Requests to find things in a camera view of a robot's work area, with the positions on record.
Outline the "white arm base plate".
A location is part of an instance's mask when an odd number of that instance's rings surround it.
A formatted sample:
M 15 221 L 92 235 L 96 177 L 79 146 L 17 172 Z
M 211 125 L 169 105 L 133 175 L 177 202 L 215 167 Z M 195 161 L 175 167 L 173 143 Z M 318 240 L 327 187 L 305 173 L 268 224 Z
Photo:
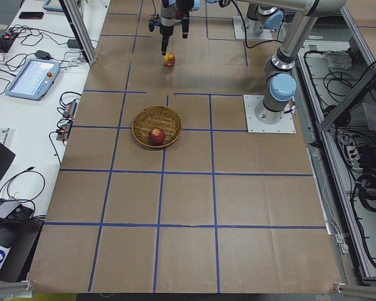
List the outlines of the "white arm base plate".
M 240 16 L 233 17 L 234 35 L 235 40 L 244 41 L 247 38 L 248 41 L 266 41 L 273 39 L 271 30 L 264 29 L 260 21 L 253 21 L 244 18 L 242 21 Z
M 296 129 L 287 104 L 281 112 L 266 109 L 263 95 L 243 95 L 247 131 L 250 134 L 295 134 Z

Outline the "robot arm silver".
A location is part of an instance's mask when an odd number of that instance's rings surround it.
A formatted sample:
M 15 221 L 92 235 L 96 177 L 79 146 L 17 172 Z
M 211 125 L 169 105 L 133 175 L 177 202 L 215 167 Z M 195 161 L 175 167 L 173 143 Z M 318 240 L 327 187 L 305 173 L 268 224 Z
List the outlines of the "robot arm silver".
M 260 38 L 266 33 L 271 34 L 272 29 L 278 28 L 283 22 L 284 14 L 280 8 L 249 4 L 244 28 L 247 35 L 252 38 Z
M 175 14 L 182 14 L 182 37 L 189 32 L 189 13 L 200 7 L 200 1 L 162 1 L 160 10 L 160 33 L 162 35 L 161 53 L 167 52 L 169 38 L 173 35 Z M 289 31 L 285 34 L 277 52 L 265 64 L 266 86 L 264 98 L 255 108 L 256 118 L 264 124 L 277 124 L 285 114 L 287 103 L 293 98 L 297 84 L 291 76 L 295 60 L 304 40 L 317 19 L 339 11 L 345 1 L 248 1 L 256 7 L 255 20 L 269 28 L 276 18 L 283 18 L 282 9 L 291 9 L 296 14 Z

